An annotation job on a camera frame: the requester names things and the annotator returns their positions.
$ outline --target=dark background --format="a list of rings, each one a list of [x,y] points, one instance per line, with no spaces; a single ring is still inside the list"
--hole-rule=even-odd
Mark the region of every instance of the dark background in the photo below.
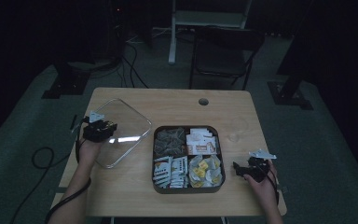
[[[242,4],[184,0],[178,8],[237,11]],[[0,0],[0,126],[47,66],[119,56],[117,35],[132,28],[150,40],[151,27],[170,26],[171,8],[166,0]],[[279,74],[318,87],[358,160],[358,1],[255,0],[247,26],[294,36]]]

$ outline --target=hole in table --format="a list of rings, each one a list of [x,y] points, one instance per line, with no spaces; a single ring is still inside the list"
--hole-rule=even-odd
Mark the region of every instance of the hole in table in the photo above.
[[[208,101],[208,99],[200,98],[199,99],[199,104],[200,105],[207,105],[207,104],[209,104],[209,101]]]

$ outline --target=wooden table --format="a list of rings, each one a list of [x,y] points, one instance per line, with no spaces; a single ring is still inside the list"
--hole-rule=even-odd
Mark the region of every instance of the wooden table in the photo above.
[[[249,151],[267,144],[252,97],[247,91],[203,91],[98,88],[88,114],[119,98],[152,121],[150,134],[113,169],[96,164],[89,187],[87,216],[91,217],[229,217],[258,216],[262,211],[248,183],[235,175],[232,162],[247,165]],[[199,99],[208,100],[200,105]],[[153,133],[165,125],[209,125],[219,134],[226,182],[216,193],[159,194],[151,180]],[[75,150],[66,165],[61,188],[76,168]],[[53,204],[62,194],[57,193]],[[281,194],[279,209],[287,211]]]

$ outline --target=black cable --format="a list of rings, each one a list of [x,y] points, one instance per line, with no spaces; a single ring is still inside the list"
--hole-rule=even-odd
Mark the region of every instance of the black cable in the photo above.
[[[129,66],[131,67],[131,70],[130,70],[130,80],[131,80],[131,84],[132,84],[132,87],[135,88],[135,85],[133,84],[133,79],[132,79],[132,68],[133,66],[135,65],[135,60],[136,60],[136,57],[138,56],[138,50],[136,50],[136,48],[129,44],[129,43],[126,43],[128,46],[132,47],[134,53],[135,53],[135,56],[133,56],[133,59],[132,59],[132,64],[129,64]]]
[[[90,185],[91,185],[91,178],[89,178],[89,181],[87,182],[87,184],[82,189],[78,190],[76,193],[72,194],[71,196],[68,196],[64,200],[62,200],[59,203],[57,203],[56,205],[54,205],[54,207],[52,207],[50,209],[50,211],[48,212],[48,214],[46,215],[45,223],[46,224],[48,223],[48,221],[50,220],[51,216],[53,215],[53,213],[55,211],[57,211],[57,209],[62,207],[64,204],[71,202],[74,198],[76,198],[77,196],[82,194],[86,189],[88,189]]]
[[[50,159],[48,161],[48,165],[47,166],[40,166],[38,164],[36,164],[36,162],[34,161],[34,158],[36,157],[37,153],[39,153],[42,150],[48,150],[51,154]],[[53,163],[54,160],[54,150],[51,147],[41,147],[39,148],[37,151],[34,152],[33,156],[32,156],[32,164],[35,168],[37,169],[42,169],[45,170],[45,172],[42,174],[42,176],[40,177],[39,181],[36,183],[36,185],[34,186],[34,188],[27,194],[27,196],[24,198],[24,200],[22,200],[22,202],[20,203],[20,205],[17,207],[16,212],[14,213],[10,223],[14,223],[18,213],[20,212],[22,206],[25,204],[25,202],[29,199],[29,197],[31,197],[31,195],[34,193],[34,191],[37,189],[37,187],[39,187],[40,183],[42,182],[42,180],[45,178],[46,174],[48,173],[48,170],[51,167],[54,167],[58,164],[60,164],[62,161],[64,161],[65,159],[69,158],[69,155],[64,156],[62,159],[60,159],[59,161]]]
[[[120,58],[119,61],[117,62],[117,65],[115,65],[115,66],[106,67],[105,69],[102,69],[102,68],[96,69],[96,70],[90,69],[89,71],[93,74],[89,78],[92,79],[92,78],[100,78],[100,77],[109,76],[110,74],[113,74],[116,71],[118,71],[118,69],[120,69],[120,66],[122,66],[122,65],[123,65],[123,62],[121,61],[121,58]],[[103,75],[99,75],[99,74],[95,74],[95,72],[107,72],[107,73],[103,74]]]
[[[72,68],[74,69],[74,71],[77,72],[87,72],[87,73],[94,73],[94,72],[101,72],[101,71],[109,71],[111,69],[115,69],[112,72],[115,72],[118,70],[120,64],[122,63],[121,58],[115,58],[113,61],[111,61],[110,63],[106,63],[106,64],[102,64],[99,65],[97,67],[91,67],[88,69],[83,69],[83,68],[78,68],[78,67],[74,67],[72,66]]]
[[[134,59],[133,59],[133,62],[132,63],[135,63],[135,59],[136,59],[136,57],[137,57],[137,50],[136,50],[136,48],[133,46],[133,45],[131,45],[131,44],[128,44],[127,43],[127,45],[128,46],[130,46],[133,50],[134,50],[134,52],[135,52],[135,56],[134,56]],[[144,83],[144,81],[141,79],[141,77],[139,76],[139,74],[138,74],[138,72],[135,70],[135,68],[133,67],[133,65],[123,56],[123,59],[124,59],[124,61],[130,66],[130,68],[131,68],[131,71],[133,70],[133,72],[135,73],[135,75],[138,77],[138,79],[142,82],[142,84],[144,84],[144,86],[147,88],[147,89],[149,89],[149,87]]]
[[[192,41],[192,40],[188,40],[188,39],[178,37],[178,36],[176,37],[176,40],[182,41],[182,42],[185,42],[185,43],[188,43],[188,44],[193,44],[194,43],[194,41]]]
[[[261,169],[261,167],[258,165],[258,163],[255,164],[255,166],[263,173],[263,175],[268,179],[269,183],[272,185],[272,187],[274,188],[274,191],[275,191],[275,198],[276,198],[276,201],[277,201],[277,204],[279,203],[279,192],[278,192],[278,184],[277,183],[274,183],[274,181],[271,180],[271,178],[269,177],[269,174],[266,174],[266,172],[264,172],[263,169]],[[271,172],[272,175],[274,176],[275,178],[275,182],[277,181],[277,178],[275,176],[275,174],[272,172],[272,171],[268,171],[268,172]]]
[[[123,82],[124,82],[124,86],[127,88],[127,81],[126,81],[126,78],[125,78],[125,66],[124,64],[121,66],[122,70],[123,70],[123,76],[118,72],[117,70],[117,73],[118,73],[118,76],[120,77],[120,87],[122,88],[123,87]]]

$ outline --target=person's right hand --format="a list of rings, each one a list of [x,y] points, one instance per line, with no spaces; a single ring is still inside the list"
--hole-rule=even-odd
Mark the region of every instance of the person's right hand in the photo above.
[[[275,176],[277,176],[277,170],[271,161],[268,161],[268,164],[270,167],[270,172],[268,172],[268,176],[276,185]],[[259,201],[261,207],[266,213],[278,209],[275,189],[267,178],[258,183],[250,175],[244,175],[243,177],[249,182],[249,185],[254,191],[257,200]]]

